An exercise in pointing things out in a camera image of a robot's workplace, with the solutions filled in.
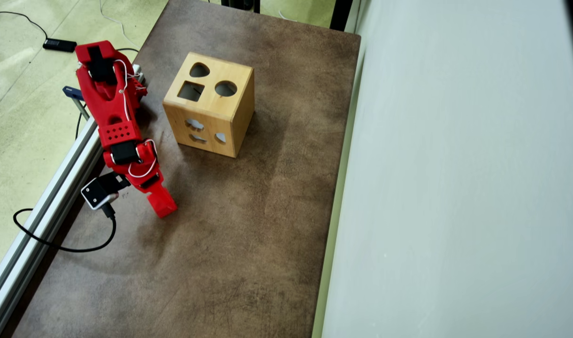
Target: white wire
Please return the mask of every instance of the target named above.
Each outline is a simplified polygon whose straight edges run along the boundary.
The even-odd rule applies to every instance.
[[[139,46],[139,45],[136,45],[136,43],[133,43],[132,40],[130,40],[130,39],[126,36],[126,33],[123,31],[123,23],[122,23],[121,21],[117,21],[117,20],[113,19],[112,17],[108,17],[108,16],[106,16],[106,15],[104,15],[104,14],[102,13],[102,0],[99,0],[99,10],[100,10],[100,15],[102,15],[102,17],[104,17],[105,19],[108,19],[108,20],[111,20],[111,21],[113,21],[113,22],[119,23],[119,24],[122,26],[122,34],[123,34],[123,37],[125,37],[126,40],[128,40],[132,45],[134,45],[134,47],[140,49],[140,46]]]
[[[144,175],[140,175],[140,176],[136,176],[136,175],[132,174],[132,163],[130,163],[130,166],[128,167],[128,174],[130,174],[130,176],[137,178],[137,179],[142,179],[143,177],[149,175],[149,173],[151,173],[151,170],[153,170],[153,167],[155,167],[155,163],[157,163],[157,147],[155,146],[155,141],[153,141],[152,139],[147,139],[147,141],[143,142],[143,144],[146,144],[147,142],[153,143],[153,149],[155,149],[155,160],[153,160],[153,163],[151,164],[151,167],[149,168],[149,170]]]
[[[282,15],[282,12],[281,12],[280,10],[278,10],[278,14],[280,14],[280,17],[281,17],[282,19],[284,19],[284,20],[298,22],[298,21],[296,21],[296,20],[293,20],[293,19],[289,19],[289,18],[287,18],[287,17],[284,17],[284,15]]]
[[[128,88],[128,67],[126,66],[126,63],[123,62],[122,60],[117,59],[115,60],[115,62],[121,62],[123,64],[123,76],[126,81],[126,84],[123,86],[123,89],[119,90],[119,93],[123,95],[123,110],[126,113],[126,118],[128,119],[128,121],[130,121],[130,115],[128,115],[128,104],[126,103],[126,88]]]

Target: shape hole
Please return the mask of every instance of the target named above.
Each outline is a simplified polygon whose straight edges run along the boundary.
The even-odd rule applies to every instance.
[[[205,129],[205,126],[203,126],[201,122],[195,120],[194,118],[188,118],[186,120],[186,126],[192,130],[197,130],[197,131],[202,131],[203,129]]]
[[[205,89],[204,85],[184,81],[184,84],[180,89],[180,92],[177,94],[177,96],[179,98],[197,102],[201,97],[201,94],[203,94],[204,89]]]
[[[197,136],[197,135],[192,135],[192,134],[190,134],[190,135],[188,135],[188,136],[190,136],[190,139],[192,139],[192,141],[195,141],[195,142],[198,142],[198,143],[207,143],[207,140],[206,140],[206,139],[204,139],[204,138],[202,138],[202,137],[199,137],[199,136]]]
[[[209,75],[209,67],[205,66],[205,64],[197,62],[190,68],[191,77],[206,77],[207,75]]]
[[[226,134],[225,133],[216,133],[215,139],[217,139],[222,144],[226,144]]]
[[[220,96],[232,96],[237,93],[237,85],[231,81],[220,81],[215,85],[215,92]]]

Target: black cable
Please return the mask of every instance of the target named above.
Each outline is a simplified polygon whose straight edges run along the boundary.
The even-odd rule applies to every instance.
[[[138,49],[136,48],[120,48],[120,49],[116,49],[116,51],[134,51],[134,52],[140,52]]]
[[[82,120],[82,112],[80,112],[80,117],[78,117],[78,125],[76,126],[76,139],[78,139],[78,131],[80,130],[80,121]]]
[[[80,113],[80,117],[78,118],[78,125],[76,126],[76,139],[78,139],[78,131],[80,131],[80,121],[82,120],[82,113]]]
[[[115,213],[115,211],[113,211],[113,208],[111,208],[111,205],[109,203],[105,204],[102,206],[102,209],[105,212],[105,215],[108,216],[108,218],[111,218],[111,221],[113,223],[113,228],[111,230],[111,235],[109,236],[109,239],[104,242],[103,244],[101,244],[100,246],[95,246],[94,248],[86,248],[86,249],[72,249],[72,248],[65,248],[63,246],[58,246],[55,243],[51,243],[48,242],[47,240],[44,240],[42,238],[38,238],[36,235],[34,235],[33,233],[29,232],[28,229],[24,228],[18,221],[17,221],[17,216],[18,214],[21,214],[22,212],[26,212],[26,211],[32,211],[33,209],[28,208],[28,209],[22,209],[19,210],[18,212],[16,212],[13,215],[13,221],[15,222],[15,224],[20,227],[20,229],[22,229],[22,231],[25,232],[26,235],[30,236],[31,238],[37,240],[38,242],[42,243],[42,244],[46,244],[47,246],[50,246],[51,248],[55,248],[57,250],[61,250],[64,252],[70,252],[70,253],[89,253],[89,252],[95,252],[97,250],[100,250],[102,248],[104,248],[105,246],[108,246],[109,243],[111,243],[111,240],[113,239],[113,237],[115,236],[115,229],[117,227],[117,224],[115,224],[115,216],[113,215]]]
[[[8,13],[8,14],[14,14],[14,15],[21,15],[23,17],[25,17],[25,19],[27,19],[27,21],[33,23],[34,25],[36,25],[38,28],[40,28],[40,30],[44,33],[44,37],[48,38],[48,34],[44,31],[44,29],[42,27],[40,27],[36,22],[33,22],[32,20],[30,20],[29,17],[27,17],[27,15],[22,14],[22,13],[16,13],[16,12],[7,12],[7,11],[0,11],[0,13]]]

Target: floor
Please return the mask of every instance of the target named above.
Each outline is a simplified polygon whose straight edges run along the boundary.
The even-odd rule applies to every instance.
[[[103,13],[122,21],[138,47],[167,1],[104,0]],[[261,0],[261,13],[279,17],[280,10],[289,19],[328,27],[334,1]],[[118,23],[100,15],[98,0],[0,0],[0,11],[27,14],[53,38],[134,47]],[[46,51],[43,41],[44,34],[24,17],[0,14],[0,261],[18,234],[13,213],[38,201],[76,132],[78,109],[61,91],[78,87],[76,56]]]

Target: red robotic arm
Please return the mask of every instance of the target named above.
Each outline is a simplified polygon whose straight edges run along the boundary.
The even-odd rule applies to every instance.
[[[142,139],[134,111],[146,88],[136,80],[128,58],[109,41],[76,47],[80,68],[76,71],[82,95],[99,126],[106,165],[124,175],[147,196],[157,216],[177,210],[168,190],[161,185],[157,149],[151,139]]]

